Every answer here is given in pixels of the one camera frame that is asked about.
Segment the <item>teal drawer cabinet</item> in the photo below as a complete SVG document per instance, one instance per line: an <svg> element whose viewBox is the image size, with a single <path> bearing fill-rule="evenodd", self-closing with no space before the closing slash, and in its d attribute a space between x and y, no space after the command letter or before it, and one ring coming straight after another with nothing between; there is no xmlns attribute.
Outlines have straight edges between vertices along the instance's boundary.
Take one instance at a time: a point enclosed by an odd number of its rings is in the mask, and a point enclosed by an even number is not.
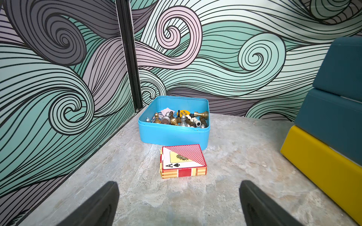
<svg viewBox="0 0 362 226"><path fill-rule="evenodd" d="M362 39L330 46L281 153L362 222Z"/></svg>

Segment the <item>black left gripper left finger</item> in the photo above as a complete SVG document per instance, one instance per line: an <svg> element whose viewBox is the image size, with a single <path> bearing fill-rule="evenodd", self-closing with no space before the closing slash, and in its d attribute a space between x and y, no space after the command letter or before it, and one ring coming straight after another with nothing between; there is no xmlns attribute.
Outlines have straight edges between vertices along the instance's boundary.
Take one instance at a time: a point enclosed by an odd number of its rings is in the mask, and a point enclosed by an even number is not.
<svg viewBox="0 0 362 226"><path fill-rule="evenodd" d="M109 181L58 225L111 226L117 211L118 200L118 184Z"/></svg>

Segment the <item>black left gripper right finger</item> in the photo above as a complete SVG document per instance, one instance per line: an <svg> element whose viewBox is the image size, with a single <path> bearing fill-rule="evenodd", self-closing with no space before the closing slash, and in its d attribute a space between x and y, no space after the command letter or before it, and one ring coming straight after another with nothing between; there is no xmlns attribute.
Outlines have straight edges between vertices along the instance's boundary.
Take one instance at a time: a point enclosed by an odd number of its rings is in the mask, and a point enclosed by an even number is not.
<svg viewBox="0 0 362 226"><path fill-rule="evenodd" d="M239 196L248 226L302 225L250 180L241 182Z"/></svg>

